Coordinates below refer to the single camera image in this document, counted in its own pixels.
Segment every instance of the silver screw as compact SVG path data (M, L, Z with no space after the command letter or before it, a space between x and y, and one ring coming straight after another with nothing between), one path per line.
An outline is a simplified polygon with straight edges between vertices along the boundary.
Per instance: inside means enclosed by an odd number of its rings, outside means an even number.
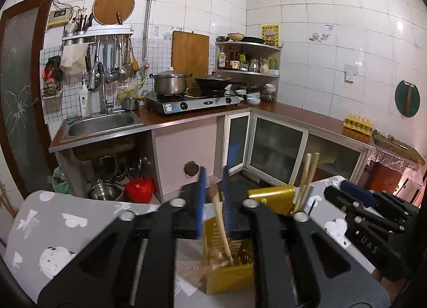
M184 207L186 204L183 198L174 198L169 203L172 207Z
M293 216L293 218L294 218L295 221L298 221L299 223L304 223L307 220L309 220L309 216L305 212L303 212L303 211L295 213L295 215Z
M254 199L247 198L242 202L242 204L246 208L256 208L259 206L260 203Z
M135 213L133 211L125 211L120 216L120 220L123 220L123 221L132 221L134 219L135 219Z

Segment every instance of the gas stove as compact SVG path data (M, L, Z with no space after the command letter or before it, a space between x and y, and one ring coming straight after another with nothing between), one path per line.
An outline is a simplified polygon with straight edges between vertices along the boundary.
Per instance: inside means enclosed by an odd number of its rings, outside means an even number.
M208 93L201 93L195 88L187 89L186 93L182 95L157 95L151 93L146 100L149 110L161 114L173 114L240 103L239 97L228 94L227 90L211 90Z

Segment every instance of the stainless steel basin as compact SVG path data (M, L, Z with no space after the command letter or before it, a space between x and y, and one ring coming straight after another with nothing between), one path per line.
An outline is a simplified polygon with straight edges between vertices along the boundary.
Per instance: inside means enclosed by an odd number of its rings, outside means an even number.
M142 124L140 118L132 112L114 112L78 120L70 125L67 134L68 137L81 137L140 124Z

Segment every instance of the poster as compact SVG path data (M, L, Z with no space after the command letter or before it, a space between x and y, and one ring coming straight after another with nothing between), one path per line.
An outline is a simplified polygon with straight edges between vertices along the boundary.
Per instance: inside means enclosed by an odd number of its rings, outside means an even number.
M279 25L262 25L261 38L266 40L266 44L279 46Z

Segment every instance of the brown countertop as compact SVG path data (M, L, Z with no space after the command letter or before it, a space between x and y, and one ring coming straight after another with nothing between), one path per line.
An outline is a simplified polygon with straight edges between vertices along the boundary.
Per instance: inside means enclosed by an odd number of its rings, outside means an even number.
M118 129L117 131L111 131L107 134L104 133L97 135L88 135L73 139L61 140L65 130L67 129L67 122L64 121L61 124L61 127L56 133L54 139L52 140L52 143L49 147L49 151L56 152L73 147L79 147L81 145L93 142L99 142L109 138L121 137L133 133L156 129L159 127L176 125L182 122L204 119L207 117L218 117L226 114L241 113L247 110L251 110L251 108L259 109L268 113L273 113L275 115L291 119L299 123L308 124L324 131L328 131L336 135L342 135L352 140L356 140L358 142L374 147L374 141L372 139L372 136L363 135L360 132L344 128L341 120L311 112L310 110L304 110L301 108L286 105L283 103L261 101L261 104L259 104L258 106L252 106L246 102L243 102L236 106L214 107L171 115L161 115L159 113L148 110L148 108L146 108L145 106L142 106L137 112L135 112L135 114L142 121L142 124L140 125L135 125L130 129Z

